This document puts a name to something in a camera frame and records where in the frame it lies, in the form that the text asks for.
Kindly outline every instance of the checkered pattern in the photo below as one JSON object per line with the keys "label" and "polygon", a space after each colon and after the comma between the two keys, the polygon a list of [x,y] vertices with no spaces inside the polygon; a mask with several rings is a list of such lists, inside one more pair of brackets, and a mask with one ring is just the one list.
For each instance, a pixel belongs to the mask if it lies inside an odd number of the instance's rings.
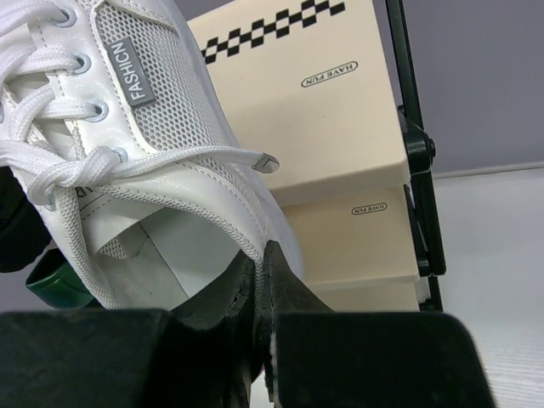
{"label": "checkered pattern", "polygon": [[202,50],[206,64],[214,63],[220,53],[226,53],[227,57],[239,54],[243,44],[251,44],[251,48],[263,45],[264,39],[272,37],[272,34],[275,34],[275,38],[288,36],[291,27],[298,23],[303,28],[310,27],[317,23],[319,13],[328,11],[329,15],[333,16],[346,9],[344,1],[334,5],[331,3],[335,3],[335,0],[305,0],[301,3],[300,11],[296,13],[286,8],[275,14],[274,21],[269,23],[264,19],[253,21],[251,30],[242,32],[241,28],[237,28],[222,42],[219,41],[219,37],[212,38]]}

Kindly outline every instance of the shoelace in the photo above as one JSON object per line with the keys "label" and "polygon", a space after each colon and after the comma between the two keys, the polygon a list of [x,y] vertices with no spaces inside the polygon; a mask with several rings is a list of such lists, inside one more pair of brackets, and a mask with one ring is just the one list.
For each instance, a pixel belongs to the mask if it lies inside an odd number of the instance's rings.
{"label": "shoelace", "polygon": [[[2,6],[0,39],[12,30],[36,20],[53,24],[66,20],[66,15],[58,6],[43,0],[19,0],[8,7]],[[76,55],[61,48],[36,49],[34,45],[15,44],[2,49],[0,94],[9,78],[50,71],[65,71],[70,75],[81,66]],[[175,162],[201,158],[252,166],[261,173],[272,173],[279,167],[278,161],[272,156],[233,146],[188,147],[131,161],[127,161],[123,149],[101,146],[80,160],[66,160],[54,151],[53,146],[47,143],[44,145],[43,141],[29,140],[31,126],[36,119],[77,120],[94,116],[97,116],[96,104],[55,98],[49,85],[33,91],[16,105],[9,119],[9,140],[0,140],[0,166],[9,166],[36,176],[27,191],[34,204],[47,206],[54,186],[94,187],[151,173]]]}

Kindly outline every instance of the black metal frame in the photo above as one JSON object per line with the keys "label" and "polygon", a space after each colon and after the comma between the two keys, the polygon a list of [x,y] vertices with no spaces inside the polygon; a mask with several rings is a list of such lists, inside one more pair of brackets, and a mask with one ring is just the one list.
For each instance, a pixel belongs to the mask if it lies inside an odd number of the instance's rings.
{"label": "black metal frame", "polygon": [[406,202],[420,276],[428,279],[431,293],[421,310],[443,311],[438,276],[446,266],[431,174],[436,150],[423,127],[403,1],[386,0],[386,6],[403,99],[399,111],[407,125],[404,136],[412,178],[411,191],[405,189]]}

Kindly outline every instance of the white shoe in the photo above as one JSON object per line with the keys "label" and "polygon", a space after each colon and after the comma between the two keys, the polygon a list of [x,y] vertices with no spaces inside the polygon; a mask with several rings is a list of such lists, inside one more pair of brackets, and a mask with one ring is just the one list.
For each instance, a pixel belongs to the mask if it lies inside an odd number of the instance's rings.
{"label": "white shoe", "polygon": [[0,92],[0,166],[106,308],[174,308],[240,250],[259,286],[267,241],[301,276],[254,170],[277,163],[238,146],[173,0],[2,1]]}

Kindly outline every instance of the oval logo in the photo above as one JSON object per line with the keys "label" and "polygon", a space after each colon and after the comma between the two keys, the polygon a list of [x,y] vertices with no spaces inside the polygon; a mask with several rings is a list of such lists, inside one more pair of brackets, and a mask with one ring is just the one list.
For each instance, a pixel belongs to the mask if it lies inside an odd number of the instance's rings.
{"label": "oval logo", "polygon": [[320,72],[319,74],[315,74],[304,79],[301,82],[301,85],[303,88],[313,87],[318,83],[322,83],[324,81],[328,81],[330,79],[338,78],[342,75],[349,74],[350,72],[355,71],[358,66],[359,63],[357,61],[346,62],[345,64],[342,64],[335,68],[331,68],[329,71]]}
{"label": "oval logo", "polygon": [[353,215],[365,215],[370,213],[378,213],[387,209],[388,205],[385,202],[380,202],[379,204],[371,204],[370,206],[356,207],[351,210],[351,213]]}

